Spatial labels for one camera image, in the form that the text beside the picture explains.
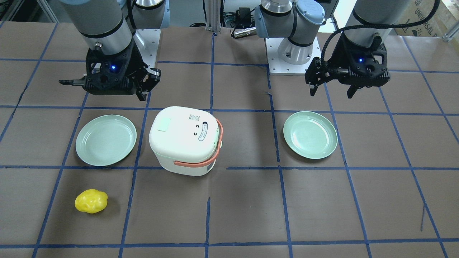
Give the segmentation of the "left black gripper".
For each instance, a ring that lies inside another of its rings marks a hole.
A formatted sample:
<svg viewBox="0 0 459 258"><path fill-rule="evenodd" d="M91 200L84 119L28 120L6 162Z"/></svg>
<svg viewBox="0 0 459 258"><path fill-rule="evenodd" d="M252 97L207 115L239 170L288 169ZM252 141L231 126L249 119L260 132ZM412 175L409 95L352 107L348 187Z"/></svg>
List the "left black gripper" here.
<svg viewBox="0 0 459 258"><path fill-rule="evenodd" d="M362 47L341 35L327 61L326 66L320 57L314 57L305 72L305 82L310 86L310 95L315 96L320 85L330 80L350 85L346 91L349 99L362 87L381 87L390 81L387 68L387 49L381 36L370 40L369 47Z"/></svg>

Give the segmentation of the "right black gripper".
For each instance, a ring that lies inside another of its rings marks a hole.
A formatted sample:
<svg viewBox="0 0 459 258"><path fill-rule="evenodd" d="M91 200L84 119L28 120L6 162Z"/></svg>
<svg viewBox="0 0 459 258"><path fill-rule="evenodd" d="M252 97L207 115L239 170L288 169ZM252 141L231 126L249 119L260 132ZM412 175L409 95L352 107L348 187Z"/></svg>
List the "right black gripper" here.
<svg viewBox="0 0 459 258"><path fill-rule="evenodd" d="M162 71L144 68L141 54L132 40L121 52L106 55L96 45L86 54L86 75L78 80L59 80L61 85L80 86L92 95L134 95L146 101L160 82Z"/></svg>

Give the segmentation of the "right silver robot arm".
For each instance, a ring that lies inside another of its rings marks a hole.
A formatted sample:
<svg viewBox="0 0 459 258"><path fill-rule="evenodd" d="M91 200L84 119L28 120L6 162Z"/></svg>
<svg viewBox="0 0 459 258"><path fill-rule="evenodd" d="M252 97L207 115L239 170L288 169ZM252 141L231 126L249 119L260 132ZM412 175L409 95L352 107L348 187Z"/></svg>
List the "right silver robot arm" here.
<svg viewBox="0 0 459 258"><path fill-rule="evenodd" d="M167 28L168 0L61 0L77 31L88 45L86 74L60 80L92 95L136 95L145 101L159 83L154 67L156 50L141 31Z"/></svg>

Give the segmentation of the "green plate near left arm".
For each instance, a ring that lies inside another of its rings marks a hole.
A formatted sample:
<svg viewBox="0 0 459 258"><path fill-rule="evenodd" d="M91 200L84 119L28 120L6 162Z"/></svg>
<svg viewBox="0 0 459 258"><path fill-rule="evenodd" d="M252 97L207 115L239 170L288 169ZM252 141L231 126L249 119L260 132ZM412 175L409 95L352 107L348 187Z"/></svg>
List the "green plate near left arm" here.
<svg viewBox="0 0 459 258"><path fill-rule="evenodd" d="M283 126L288 147L308 159L323 159L337 148L338 136L334 125L323 115L300 111L290 115Z"/></svg>

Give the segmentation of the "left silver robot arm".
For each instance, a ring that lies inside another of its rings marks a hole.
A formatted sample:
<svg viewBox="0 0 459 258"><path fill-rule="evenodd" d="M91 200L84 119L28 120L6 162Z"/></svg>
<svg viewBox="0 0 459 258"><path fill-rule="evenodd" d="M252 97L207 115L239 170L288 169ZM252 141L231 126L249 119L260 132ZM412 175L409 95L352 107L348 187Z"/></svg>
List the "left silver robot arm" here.
<svg viewBox="0 0 459 258"><path fill-rule="evenodd" d="M429 15L416 22L398 24L408 0L358 0L346 26L331 34L321 55L312 57L312 44L319 27L329 17L335 0L262 0L254 10L260 38L282 38L278 50L287 63L310 61L305 82L310 94L331 80L349 85L348 98L367 87L381 87L390 80L384 41L389 31L421 25L429 21L440 5L435 0Z"/></svg>

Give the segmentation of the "green plate near right arm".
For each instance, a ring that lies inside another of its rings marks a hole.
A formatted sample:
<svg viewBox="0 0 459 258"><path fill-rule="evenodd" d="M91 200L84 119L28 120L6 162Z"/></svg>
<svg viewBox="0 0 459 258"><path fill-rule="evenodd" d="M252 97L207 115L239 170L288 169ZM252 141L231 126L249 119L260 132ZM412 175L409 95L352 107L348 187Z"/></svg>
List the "green plate near right arm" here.
<svg viewBox="0 0 459 258"><path fill-rule="evenodd" d="M82 127L75 149L83 162L92 166L108 166L127 157L136 140L136 127L129 119L121 115L103 115Z"/></svg>

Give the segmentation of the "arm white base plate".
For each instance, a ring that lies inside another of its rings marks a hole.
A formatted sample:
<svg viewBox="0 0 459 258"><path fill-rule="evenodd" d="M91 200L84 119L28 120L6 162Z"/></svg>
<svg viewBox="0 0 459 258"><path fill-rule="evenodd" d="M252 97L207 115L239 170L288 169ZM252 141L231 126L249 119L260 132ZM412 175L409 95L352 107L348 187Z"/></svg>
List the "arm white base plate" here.
<svg viewBox="0 0 459 258"><path fill-rule="evenodd" d="M156 67L160 38L161 30L159 28L138 29L133 37L142 60L147 65L148 69Z"/></svg>
<svg viewBox="0 0 459 258"><path fill-rule="evenodd" d="M313 58L320 56L317 38L305 47L292 44L287 38L268 38L265 44L272 75L303 76Z"/></svg>

